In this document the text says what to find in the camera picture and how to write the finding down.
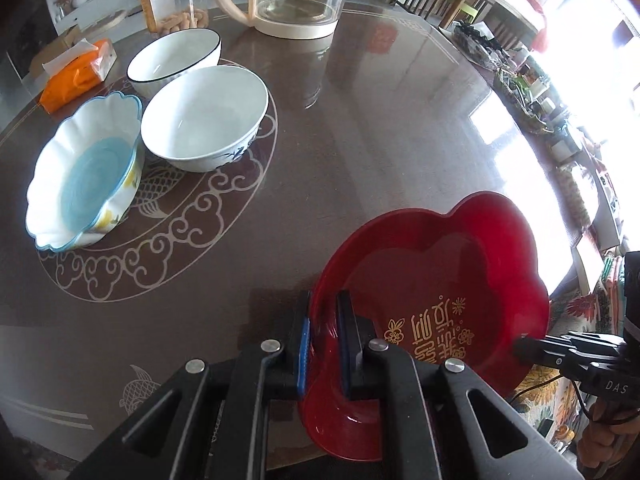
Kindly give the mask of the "right hand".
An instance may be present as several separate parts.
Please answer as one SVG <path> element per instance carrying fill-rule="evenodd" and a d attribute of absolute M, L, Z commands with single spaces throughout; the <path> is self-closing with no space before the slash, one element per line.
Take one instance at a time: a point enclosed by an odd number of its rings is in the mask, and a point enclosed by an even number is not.
<path fill-rule="evenodd" d="M 602 479 L 639 478 L 639 417 L 621 425 L 599 424 L 606 403 L 598 399 L 589 409 L 592 421 L 577 442 L 578 468 L 598 470 L 608 462 Z"/>

